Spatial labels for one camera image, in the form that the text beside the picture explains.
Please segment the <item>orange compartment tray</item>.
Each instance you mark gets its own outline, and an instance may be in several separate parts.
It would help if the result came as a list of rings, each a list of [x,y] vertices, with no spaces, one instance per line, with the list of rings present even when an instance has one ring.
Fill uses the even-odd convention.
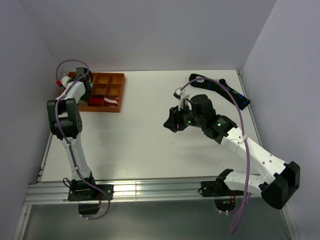
[[[86,77],[82,77],[82,75],[83,73],[80,70],[67,74],[72,80],[68,83],[67,88],[62,88],[63,92],[68,89],[65,100],[74,98],[78,110],[81,112],[120,112],[125,86],[124,73],[90,72]],[[105,106],[103,102],[103,106],[89,106],[88,100],[90,97],[118,97],[118,105],[117,107]]]

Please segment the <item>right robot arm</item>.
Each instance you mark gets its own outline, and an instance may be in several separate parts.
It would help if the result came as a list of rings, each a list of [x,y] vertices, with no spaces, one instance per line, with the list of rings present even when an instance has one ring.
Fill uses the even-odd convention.
[[[200,128],[204,135],[234,152],[254,168],[258,175],[225,169],[214,181],[201,184],[203,197],[234,194],[260,195],[274,209],[280,210],[300,186],[300,166],[272,155],[251,138],[242,128],[225,115],[217,114],[212,101],[205,94],[189,97],[178,90],[174,96],[179,104],[170,108],[163,126],[172,132],[187,127]]]

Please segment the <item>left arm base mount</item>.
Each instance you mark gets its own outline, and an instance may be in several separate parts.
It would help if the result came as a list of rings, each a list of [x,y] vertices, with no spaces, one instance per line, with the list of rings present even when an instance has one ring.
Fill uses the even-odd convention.
[[[63,178],[63,184],[68,188],[68,202],[78,202],[78,213],[82,217],[94,217],[101,207],[102,201],[110,201],[113,199],[114,186],[112,184],[96,184],[93,177],[85,178],[90,184],[95,185],[101,191],[88,186],[82,180],[69,180]]]

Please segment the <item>aluminium rail frame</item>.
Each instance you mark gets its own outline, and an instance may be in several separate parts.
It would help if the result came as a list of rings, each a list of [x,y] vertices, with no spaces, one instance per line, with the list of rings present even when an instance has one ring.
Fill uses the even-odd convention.
[[[113,185],[101,204],[104,217],[85,220],[67,200],[71,176],[66,153],[51,135],[42,173],[27,188],[16,240],[299,240],[288,205],[277,210],[252,195],[234,234],[233,214],[198,189],[223,170],[246,171],[246,162],[198,128],[164,128],[177,105],[175,89],[190,71],[126,71],[119,113],[82,112],[81,143],[98,184]]]

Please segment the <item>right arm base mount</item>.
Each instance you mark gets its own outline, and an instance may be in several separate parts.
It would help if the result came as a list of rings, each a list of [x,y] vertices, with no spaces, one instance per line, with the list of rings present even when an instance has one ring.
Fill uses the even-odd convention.
[[[236,208],[236,197],[243,196],[241,190],[230,190],[222,181],[202,181],[198,193],[204,198],[219,198],[214,200],[214,204],[218,210],[223,212],[233,211]]]

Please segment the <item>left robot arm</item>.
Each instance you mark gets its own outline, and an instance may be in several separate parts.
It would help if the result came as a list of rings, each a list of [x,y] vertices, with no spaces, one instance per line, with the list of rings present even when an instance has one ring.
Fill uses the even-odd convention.
[[[55,100],[46,103],[50,131],[63,145],[71,167],[69,187],[79,191],[86,200],[95,198],[98,188],[82,148],[83,122],[78,103],[83,96],[91,93],[91,78],[88,68],[76,68],[75,77],[65,75],[56,81],[64,91]]]

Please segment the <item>rolled red white striped sock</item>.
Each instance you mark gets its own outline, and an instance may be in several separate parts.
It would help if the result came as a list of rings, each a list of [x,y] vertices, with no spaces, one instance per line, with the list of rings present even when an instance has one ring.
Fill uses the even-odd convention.
[[[117,107],[118,101],[119,101],[118,97],[115,97],[115,98],[105,97],[103,100],[104,105],[108,107]]]

